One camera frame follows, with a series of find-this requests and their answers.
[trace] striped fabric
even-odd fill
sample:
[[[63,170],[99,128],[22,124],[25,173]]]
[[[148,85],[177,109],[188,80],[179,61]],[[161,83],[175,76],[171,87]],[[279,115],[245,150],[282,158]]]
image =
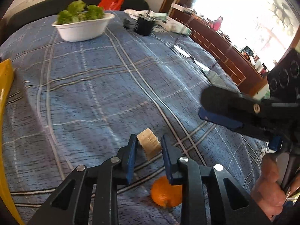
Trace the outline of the striped fabric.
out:
[[[101,164],[127,145],[130,134],[150,128],[199,164],[221,163],[249,192],[260,175],[265,143],[197,116],[209,82],[190,59],[172,50],[173,33],[143,37],[115,18],[98,38],[69,43],[51,26],[55,16],[25,25],[0,47],[11,58],[15,80],[3,124],[3,158],[15,204],[27,222],[79,164]],[[214,58],[189,37],[178,43],[231,89]],[[149,197],[164,175],[161,154],[142,150],[131,185],[119,187],[120,224],[177,224],[180,206],[161,209]]]

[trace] window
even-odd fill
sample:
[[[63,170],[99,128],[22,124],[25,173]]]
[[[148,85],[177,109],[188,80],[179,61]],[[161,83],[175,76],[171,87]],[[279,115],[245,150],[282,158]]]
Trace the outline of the window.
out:
[[[196,0],[205,18],[223,17],[221,31],[238,49],[249,46],[269,70],[290,46],[299,21],[285,0]]]

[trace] white plastic basin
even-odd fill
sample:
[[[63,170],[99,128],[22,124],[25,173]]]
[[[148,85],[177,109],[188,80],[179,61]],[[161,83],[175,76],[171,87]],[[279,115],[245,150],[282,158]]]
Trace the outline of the white plastic basin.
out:
[[[52,26],[58,29],[59,35],[63,40],[70,42],[83,41],[101,35],[109,21],[114,17],[111,13],[105,13],[103,19],[86,20],[65,25],[57,25],[54,22]]]

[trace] orange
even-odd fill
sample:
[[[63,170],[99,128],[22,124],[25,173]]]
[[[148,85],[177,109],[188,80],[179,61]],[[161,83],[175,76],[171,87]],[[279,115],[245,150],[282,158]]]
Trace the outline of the orange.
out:
[[[182,185],[170,185],[166,176],[153,183],[150,193],[152,200],[162,207],[175,207],[182,202]]]

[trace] beige sponge piece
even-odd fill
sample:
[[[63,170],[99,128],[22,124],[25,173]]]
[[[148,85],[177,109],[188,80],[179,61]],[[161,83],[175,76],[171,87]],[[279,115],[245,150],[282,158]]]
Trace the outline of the beige sponge piece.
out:
[[[161,144],[150,129],[145,129],[139,133],[137,139],[143,147],[148,161],[161,151]]]

